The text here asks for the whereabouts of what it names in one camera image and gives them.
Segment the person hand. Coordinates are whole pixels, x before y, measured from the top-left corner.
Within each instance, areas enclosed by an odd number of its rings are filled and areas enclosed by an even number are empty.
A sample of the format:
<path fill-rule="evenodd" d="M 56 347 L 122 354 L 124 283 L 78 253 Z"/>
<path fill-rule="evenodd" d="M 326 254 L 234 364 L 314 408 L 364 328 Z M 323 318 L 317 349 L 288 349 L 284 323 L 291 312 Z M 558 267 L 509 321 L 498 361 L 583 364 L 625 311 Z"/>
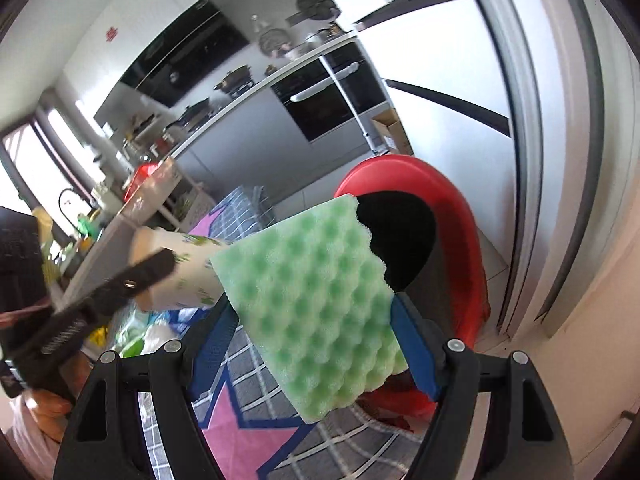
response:
<path fill-rule="evenodd" d="M 82 352 L 62 366 L 65 385 L 75 399 L 80 395 L 91 371 L 92 363 Z M 56 443 L 61 443 L 67 425 L 66 416 L 72 411 L 73 403 L 42 389 L 28 390 L 23 398 L 38 428 Z"/>

